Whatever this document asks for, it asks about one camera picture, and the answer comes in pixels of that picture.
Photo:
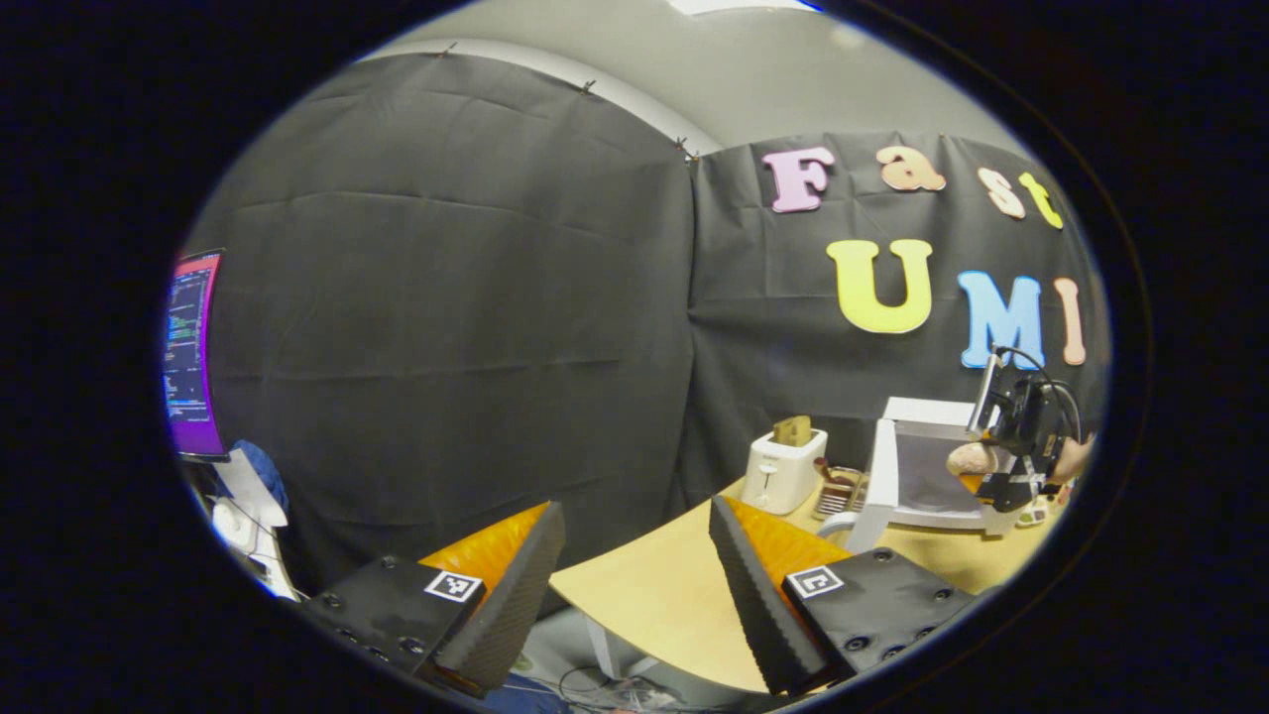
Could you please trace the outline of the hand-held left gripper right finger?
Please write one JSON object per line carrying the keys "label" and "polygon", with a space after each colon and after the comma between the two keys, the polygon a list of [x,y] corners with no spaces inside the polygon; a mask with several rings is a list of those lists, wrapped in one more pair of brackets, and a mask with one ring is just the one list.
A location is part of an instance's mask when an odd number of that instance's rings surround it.
{"label": "hand-held left gripper right finger", "polygon": [[853,554],[717,495],[709,539],[772,695],[834,686],[904,654],[976,596],[888,547]]}

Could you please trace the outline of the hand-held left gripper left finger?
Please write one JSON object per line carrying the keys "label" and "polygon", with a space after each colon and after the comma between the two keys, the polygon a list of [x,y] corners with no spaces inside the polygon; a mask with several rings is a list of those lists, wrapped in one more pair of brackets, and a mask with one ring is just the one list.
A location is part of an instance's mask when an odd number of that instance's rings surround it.
{"label": "hand-held left gripper left finger", "polygon": [[302,614],[368,659],[482,699],[522,654],[565,540],[561,503],[544,501],[431,555],[378,555]]}

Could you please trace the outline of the beige bread roll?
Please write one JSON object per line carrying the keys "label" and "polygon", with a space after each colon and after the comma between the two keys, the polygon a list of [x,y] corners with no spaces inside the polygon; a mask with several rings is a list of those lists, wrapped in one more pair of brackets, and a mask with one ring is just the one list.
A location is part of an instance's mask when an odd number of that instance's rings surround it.
{"label": "beige bread roll", "polygon": [[1000,462],[994,446],[986,443],[964,443],[949,453],[945,467],[953,476],[986,476],[997,473]]}

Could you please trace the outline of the white microwave oven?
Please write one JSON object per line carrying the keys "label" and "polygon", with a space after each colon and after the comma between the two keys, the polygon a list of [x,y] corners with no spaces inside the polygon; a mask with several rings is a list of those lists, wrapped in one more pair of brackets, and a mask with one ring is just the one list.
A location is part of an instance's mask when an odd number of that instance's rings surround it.
{"label": "white microwave oven", "polygon": [[892,525],[978,531],[1005,536],[1029,510],[997,514],[947,471],[945,460],[970,443],[972,405],[892,397],[871,436],[860,497],[817,526],[824,539],[843,534],[846,550],[871,550]]}

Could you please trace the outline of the white table leg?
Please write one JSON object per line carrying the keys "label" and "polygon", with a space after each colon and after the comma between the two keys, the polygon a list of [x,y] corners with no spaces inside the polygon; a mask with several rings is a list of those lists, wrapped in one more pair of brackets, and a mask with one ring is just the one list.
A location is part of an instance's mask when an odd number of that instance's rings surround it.
{"label": "white table leg", "polygon": [[638,668],[640,665],[643,665],[643,653],[638,648],[629,646],[629,642],[586,615],[582,616],[582,623],[595,654],[596,666],[604,676],[629,678],[640,675]]}

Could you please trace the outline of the white toaster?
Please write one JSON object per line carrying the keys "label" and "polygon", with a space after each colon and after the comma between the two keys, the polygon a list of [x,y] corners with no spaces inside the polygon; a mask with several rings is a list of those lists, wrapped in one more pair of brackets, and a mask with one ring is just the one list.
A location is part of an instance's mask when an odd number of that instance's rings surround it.
{"label": "white toaster", "polygon": [[786,516],[796,511],[822,484],[813,462],[825,457],[827,432],[811,429],[810,441],[789,446],[766,432],[750,444],[742,502],[766,514]]}

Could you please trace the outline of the blue cloth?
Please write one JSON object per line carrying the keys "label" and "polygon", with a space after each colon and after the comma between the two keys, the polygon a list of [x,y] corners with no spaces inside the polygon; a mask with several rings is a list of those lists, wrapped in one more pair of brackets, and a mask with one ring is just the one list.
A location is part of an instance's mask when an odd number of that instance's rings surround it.
{"label": "blue cloth", "polygon": [[246,439],[239,439],[233,443],[233,450],[241,450],[242,455],[253,467],[258,471],[258,476],[264,484],[264,488],[272,495],[274,502],[280,506],[283,514],[289,514],[289,498],[286,492],[286,483],[280,476],[280,471],[274,464],[273,458],[258,446],[255,443],[246,441]]}

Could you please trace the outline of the white equipment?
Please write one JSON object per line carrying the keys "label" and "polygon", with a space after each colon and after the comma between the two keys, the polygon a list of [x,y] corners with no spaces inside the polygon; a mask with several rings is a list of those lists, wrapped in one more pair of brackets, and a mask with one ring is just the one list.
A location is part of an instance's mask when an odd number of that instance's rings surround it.
{"label": "white equipment", "polygon": [[302,601],[280,549],[280,528],[288,525],[288,519],[266,479],[241,448],[228,451],[228,462],[213,467],[220,492],[209,502],[209,524],[235,555],[245,557],[249,569],[273,596]]}

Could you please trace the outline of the black backdrop cloth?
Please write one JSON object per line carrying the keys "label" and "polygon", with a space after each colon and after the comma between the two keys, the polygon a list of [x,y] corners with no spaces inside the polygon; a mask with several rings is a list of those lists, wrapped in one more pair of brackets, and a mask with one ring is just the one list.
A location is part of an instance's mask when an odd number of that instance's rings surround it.
{"label": "black backdrop cloth", "polygon": [[476,56],[362,60],[237,160],[209,389],[273,458],[312,595],[557,498],[560,566],[742,478],[780,417],[865,453],[893,397],[970,402],[997,342],[1096,432],[1110,317],[1046,167],[956,134],[801,131],[687,164],[607,99]]}

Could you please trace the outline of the computer monitor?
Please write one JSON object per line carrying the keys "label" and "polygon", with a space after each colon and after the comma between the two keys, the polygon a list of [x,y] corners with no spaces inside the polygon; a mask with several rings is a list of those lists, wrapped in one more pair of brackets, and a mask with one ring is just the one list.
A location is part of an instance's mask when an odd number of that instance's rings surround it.
{"label": "computer monitor", "polygon": [[230,462],[209,389],[209,313],[225,249],[175,264],[162,347],[162,389],[176,455],[189,462]]}

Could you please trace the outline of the large ceiling light panel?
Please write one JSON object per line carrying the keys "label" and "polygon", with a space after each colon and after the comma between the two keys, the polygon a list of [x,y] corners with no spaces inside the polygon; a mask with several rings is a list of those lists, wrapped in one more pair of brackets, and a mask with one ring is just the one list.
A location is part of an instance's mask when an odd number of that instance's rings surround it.
{"label": "large ceiling light panel", "polygon": [[708,15],[725,11],[803,11],[822,13],[822,9],[805,0],[665,0],[683,15]]}

